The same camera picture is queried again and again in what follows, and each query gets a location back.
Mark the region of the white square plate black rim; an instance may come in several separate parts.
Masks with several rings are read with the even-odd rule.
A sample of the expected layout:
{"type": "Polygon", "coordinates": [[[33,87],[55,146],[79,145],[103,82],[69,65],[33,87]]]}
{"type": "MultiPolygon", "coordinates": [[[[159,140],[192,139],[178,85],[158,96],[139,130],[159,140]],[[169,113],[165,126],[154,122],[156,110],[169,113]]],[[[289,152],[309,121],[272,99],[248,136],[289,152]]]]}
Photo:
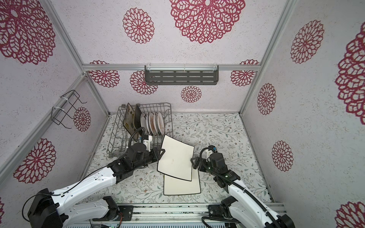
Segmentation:
{"type": "Polygon", "coordinates": [[[192,170],[192,181],[180,180],[164,175],[163,194],[165,196],[200,194],[200,178],[197,169],[192,170]]]}

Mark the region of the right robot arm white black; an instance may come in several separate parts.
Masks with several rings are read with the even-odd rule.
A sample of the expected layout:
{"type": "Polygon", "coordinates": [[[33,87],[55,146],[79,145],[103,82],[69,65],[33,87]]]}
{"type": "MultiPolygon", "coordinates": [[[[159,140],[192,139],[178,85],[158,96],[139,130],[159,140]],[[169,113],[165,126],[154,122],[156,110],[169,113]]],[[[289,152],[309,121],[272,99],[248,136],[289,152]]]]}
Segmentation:
{"type": "Polygon", "coordinates": [[[194,169],[214,176],[218,186],[229,194],[219,205],[208,206],[209,215],[201,218],[206,227],[211,227],[207,220],[241,224],[245,228],[295,227],[288,215],[279,215],[249,190],[240,176],[228,168],[222,153],[215,151],[206,159],[200,155],[192,158],[191,163],[194,169]]]}

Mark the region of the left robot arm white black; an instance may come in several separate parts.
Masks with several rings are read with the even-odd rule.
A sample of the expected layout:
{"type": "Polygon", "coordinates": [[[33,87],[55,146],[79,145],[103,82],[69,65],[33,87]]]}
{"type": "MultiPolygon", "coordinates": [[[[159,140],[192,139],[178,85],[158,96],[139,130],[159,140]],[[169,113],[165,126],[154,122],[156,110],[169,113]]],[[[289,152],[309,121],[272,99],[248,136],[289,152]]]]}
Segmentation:
{"type": "Polygon", "coordinates": [[[127,148],[120,158],[77,183],[54,191],[39,191],[27,213],[31,227],[65,228],[85,220],[110,221],[117,218],[121,214],[120,209],[111,196],[89,203],[80,201],[129,178],[135,170],[159,161],[164,153],[164,149],[157,147],[148,150],[139,142],[127,148]]]}

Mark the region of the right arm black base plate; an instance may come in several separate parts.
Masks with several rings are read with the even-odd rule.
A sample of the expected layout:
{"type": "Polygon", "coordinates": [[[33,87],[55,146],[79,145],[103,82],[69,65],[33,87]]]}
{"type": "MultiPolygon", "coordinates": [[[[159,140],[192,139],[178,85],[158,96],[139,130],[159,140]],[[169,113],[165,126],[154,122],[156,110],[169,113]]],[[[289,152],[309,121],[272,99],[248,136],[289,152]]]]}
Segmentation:
{"type": "Polygon", "coordinates": [[[220,219],[233,219],[230,213],[230,206],[237,202],[233,196],[229,196],[221,201],[220,204],[208,205],[209,217],[220,219]]]}

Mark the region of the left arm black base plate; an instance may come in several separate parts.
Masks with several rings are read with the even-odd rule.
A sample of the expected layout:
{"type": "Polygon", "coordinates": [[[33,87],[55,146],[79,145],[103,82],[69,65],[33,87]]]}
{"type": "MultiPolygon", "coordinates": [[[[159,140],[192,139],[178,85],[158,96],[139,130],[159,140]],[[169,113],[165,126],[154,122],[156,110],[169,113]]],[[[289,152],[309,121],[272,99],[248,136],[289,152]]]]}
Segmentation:
{"type": "Polygon", "coordinates": [[[118,206],[110,209],[102,218],[93,218],[92,221],[131,221],[134,206],[118,206]]]}

